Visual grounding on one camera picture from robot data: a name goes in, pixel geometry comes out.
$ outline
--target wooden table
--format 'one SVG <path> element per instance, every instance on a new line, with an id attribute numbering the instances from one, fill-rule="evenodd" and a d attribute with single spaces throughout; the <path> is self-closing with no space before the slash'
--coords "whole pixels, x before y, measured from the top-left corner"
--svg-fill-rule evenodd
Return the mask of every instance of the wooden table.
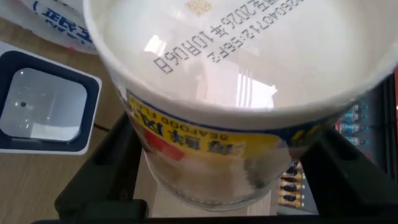
<path id="1" fill-rule="evenodd" d="M 95 122 L 110 128 L 123 112 L 111 80 L 98 56 L 72 52 L 35 36 L 0 18 L 0 40 L 29 52 L 63 63 L 102 79 L 103 89 Z M 53 203 L 58 194 L 102 141 L 105 132 L 94 129 L 90 150 L 84 156 L 0 154 L 0 223 L 31 223 L 55 219 Z M 275 213 L 271 195 L 245 209 L 210 213 L 178 202 L 158 187 L 141 158 L 135 198 L 150 205 L 152 217 L 209 217 L 268 215 Z"/>

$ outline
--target paper cup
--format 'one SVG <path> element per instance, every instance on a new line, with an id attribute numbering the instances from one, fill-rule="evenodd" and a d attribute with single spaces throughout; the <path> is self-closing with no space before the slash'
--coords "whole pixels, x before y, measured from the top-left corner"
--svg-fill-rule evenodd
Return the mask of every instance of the paper cup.
<path id="1" fill-rule="evenodd" d="M 117 2 L 84 0 L 87 28 L 154 177 L 184 203 L 206 210 L 239 208 L 263 197 L 292 159 L 299 159 L 398 61 L 396 0 L 129 1 L 136 7 L 117 25 L 136 33 L 115 34 L 121 42 L 127 40 L 116 49 L 104 36 L 110 28 L 118 29 L 109 24 Z M 331 2 L 341 11 L 331 12 L 326 5 Z M 323 19 L 335 26 L 323 26 Z M 340 26 L 344 33 L 331 31 Z M 353 38 L 358 33 L 366 36 L 366 44 L 348 52 L 345 47 L 364 43 Z M 338 44 L 333 35 L 340 38 Z M 323 51 L 327 44 L 333 47 Z M 265 46 L 277 49 L 274 63 Z M 135 50 L 130 56 L 115 53 L 129 49 Z M 347 55 L 365 56 L 347 62 L 342 59 Z M 318 58 L 324 59 L 322 66 Z M 335 62 L 347 67 L 336 77 L 349 75 L 351 69 L 366 74 L 343 83 L 348 87 L 335 94 L 309 100 L 320 90 L 291 106 L 273 108 L 275 86 L 252 76 L 263 70 L 266 77 L 269 65 L 279 63 L 274 73 L 293 79 L 303 73 L 298 68 L 337 71 Z M 305 82 L 294 84 L 305 89 Z M 284 94 L 299 96 L 294 91 Z"/>

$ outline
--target black cable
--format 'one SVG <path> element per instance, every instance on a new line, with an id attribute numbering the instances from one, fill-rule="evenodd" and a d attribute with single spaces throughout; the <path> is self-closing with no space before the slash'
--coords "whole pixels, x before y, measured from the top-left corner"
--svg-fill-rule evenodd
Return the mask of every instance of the black cable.
<path id="1" fill-rule="evenodd" d="M 109 128 L 105 128 L 104 126 L 101 126 L 101 125 L 96 124 L 96 123 L 94 123 L 94 128 L 97 128 L 97 129 L 99 129 L 99 130 L 105 131 L 105 132 L 107 132 L 107 133 L 110 131 Z"/>

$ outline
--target white plastic bag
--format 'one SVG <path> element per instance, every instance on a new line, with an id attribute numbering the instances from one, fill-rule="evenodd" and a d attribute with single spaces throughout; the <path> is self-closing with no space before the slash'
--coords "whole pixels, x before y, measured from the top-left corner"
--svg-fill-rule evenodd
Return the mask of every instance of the white plastic bag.
<path id="1" fill-rule="evenodd" d="M 81 10 L 82 0 L 0 0 L 0 17 L 53 43 L 96 54 Z"/>

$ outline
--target blue border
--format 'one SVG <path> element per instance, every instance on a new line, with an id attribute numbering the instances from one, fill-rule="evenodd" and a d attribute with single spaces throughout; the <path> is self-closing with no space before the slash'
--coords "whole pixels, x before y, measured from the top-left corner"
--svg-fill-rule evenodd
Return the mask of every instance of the blue border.
<path id="1" fill-rule="evenodd" d="M 14 74 L 23 68 L 33 68 L 72 82 L 82 84 L 87 91 L 87 101 L 83 113 L 79 135 L 69 142 L 39 139 L 13 138 L 0 130 L 1 149 L 20 149 L 31 151 L 78 152 L 88 144 L 95 108 L 100 93 L 98 82 L 91 77 L 71 71 L 51 62 L 18 51 L 8 51 L 0 55 L 0 115 L 4 109 L 8 91 Z"/>

